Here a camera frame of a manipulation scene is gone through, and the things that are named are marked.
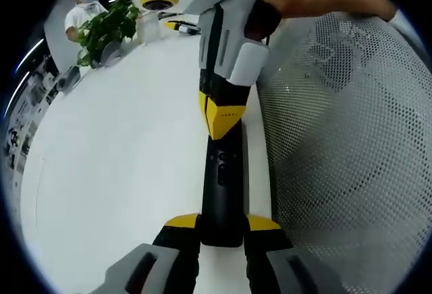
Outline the person's right hand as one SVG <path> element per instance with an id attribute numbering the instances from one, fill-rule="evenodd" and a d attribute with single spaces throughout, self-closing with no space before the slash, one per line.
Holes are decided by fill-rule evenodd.
<path id="1" fill-rule="evenodd" d="M 281 22 L 285 0 L 256 0 L 252 5 L 244 34 L 254 41 L 269 38 Z"/>

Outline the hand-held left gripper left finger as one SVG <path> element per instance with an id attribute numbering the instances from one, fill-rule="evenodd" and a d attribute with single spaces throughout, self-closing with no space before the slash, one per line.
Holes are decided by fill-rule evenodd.
<path id="1" fill-rule="evenodd" d="M 199 272 L 198 221 L 198 213 L 168 220 L 151 244 L 140 244 L 110 266 L 93 293 L 193 293 Z"/>

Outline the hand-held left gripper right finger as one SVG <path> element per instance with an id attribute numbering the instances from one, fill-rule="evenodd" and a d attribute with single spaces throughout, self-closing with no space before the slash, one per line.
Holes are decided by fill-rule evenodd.
<path id="1" fill-rule="evenodd" d="M 249 214 L 244 233 L 246 276 L 252 293 L 346 293 L 330 266 L 292 245 L 270 218 Z"/>

